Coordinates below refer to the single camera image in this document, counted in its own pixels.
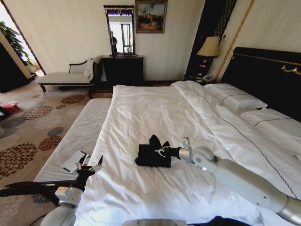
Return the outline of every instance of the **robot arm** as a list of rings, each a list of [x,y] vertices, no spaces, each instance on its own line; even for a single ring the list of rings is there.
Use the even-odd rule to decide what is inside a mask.
[[[85,191],[89,176],[102,168],[103,156],[95,166],[83,166],[83,159],[76,163],[78,174],[75,182],[70,187],[59,187],[55,195],[60,199],[59,207],[49,212],[43,219],[41,226],[72,226],[75,223],[75,211],[79,205],[81,195]]]
[[[275,188],[269,181],[248,169],[215,156],[207,147],[190,147],[188,137],[182,139],[184,148],[179,158],[202,170],[208,170],[214,177],[231,187],[236,193],[254,205],[267,208],[283,219],[301,226],[301,201]]]

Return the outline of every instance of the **doorway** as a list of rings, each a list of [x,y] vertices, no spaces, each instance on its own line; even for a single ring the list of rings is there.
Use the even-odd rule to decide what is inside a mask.
[[[31,48],[27,45],[26,40],[2,0],[0,2],[0,30],[29,72],[32,75],[44,76],[43,68],[40,66]]]

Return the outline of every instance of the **patterned carpet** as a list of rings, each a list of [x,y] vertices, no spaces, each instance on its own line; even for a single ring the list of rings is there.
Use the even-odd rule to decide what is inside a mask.
[[[18,112],[0,121],[0,188],[33,181],[89,101],[87,88],[46,89],[43,93],[32,81],[0,94],[1,103],[18,102],[20,107]],[[97,95],[111,97],[109,93]],[[0,197],[0,204],[0,226],[28,226],[55,207],[40,195]]]

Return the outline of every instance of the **gold trim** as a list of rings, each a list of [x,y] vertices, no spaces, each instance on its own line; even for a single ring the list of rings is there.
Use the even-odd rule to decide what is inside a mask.
[[[284,60],[275,60],[275,59],[265,58],[265,57],[260,57],[260,56],[251,56],[251,55],[245,55],[245,54],[240,54],[240,53],[234,53],[233,55],[244,56],[244,57],[251,57],[251,58],[256,58],[256,59],[261,59],[261,60],[269,60],[269,61],[274,61],[274,62],[283,63],[283,64],[289,64],[289,65],[301,66],[301,64],[295,63],[295,62],[284,61]]]
[[[243,20],[240,22],[240,25],[239,25],[239,27],[238,27],[238,29],[237,29],[237,32],[236,32],[236,34],[235,34],[235,36],[234,36],[234,38],[233,38],[233,40],[232,40],[232,42],[231,42],[231,44],[230,44],[230,47],[229,47],[229,49],[228,49],[228,51],[227,51],[227,54],[226,54],[226,56],[224,57],[224,59],[223,59],[223,61],[222,61],[222,64],[221,64],[221,66],[220,66],[220,69],[218,70],[218,72],[217,72],[217,74],[216,74],[215,82],[219,82],[219,81],[221,80],[221,78],[220,78],[220,73],[221,73],[221,71],[222,71],[222,68],[224,67],[224,65],[225,65],[225,63],[226,63],[226,60],[227,60],[227,58],[228,58],[228,56],[229,56],[229,54],[230,54],[230,52],[231,52],[231,49],[233,48],[234,43],[235,43],[235,41],[236,41],[236,39],[237,39],[237,37],[238,37],[238,35],[239,35],[239,33],[240,33],[240,30],[241,30],[241,28],[243,27],[243,25],[244,25],[244,23],[245,23],[245,21],[246,21],[246,18],[248,17],[248,15],[249,15],[249,13],[250,13],[250,10],[251,10],[251,8],[252,8],[252,6],[253,6],[253,4],[254,4],[254,1],[255,1],[255,0],[251,0],[250,5],[249,5],[249,7],[248,7],[248,9],[246,10],[246,13],[245,13],[245,15],[244,15],[244,18],[243,18]]]
[[[291,69],[291,70],[290,70],[290,69],[286,69],[286,68],[285,68],[285,65],[283,65],[282,68],[281,68],[281,70],[284,71],[284,72],[287,72],[287,73],[289,73],[289,72],[294,72],[294,73],[297,74],[297,75],[301,75],[301,72],[298,71],[298,68],[297,68],[297,67],[295,67],[294,69]]]
[[[106,7],[105,9],[117,9],[119,11],[119,10],[122,10],[122,9],[124,9],[124,10],[133,10],[134,8],[108,8],[108,7]]]

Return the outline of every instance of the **bed frame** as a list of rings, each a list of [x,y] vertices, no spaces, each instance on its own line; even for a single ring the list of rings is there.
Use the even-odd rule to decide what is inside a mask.
[[[229,83],[301,121],[301,53],[236,47],[221,83]]]

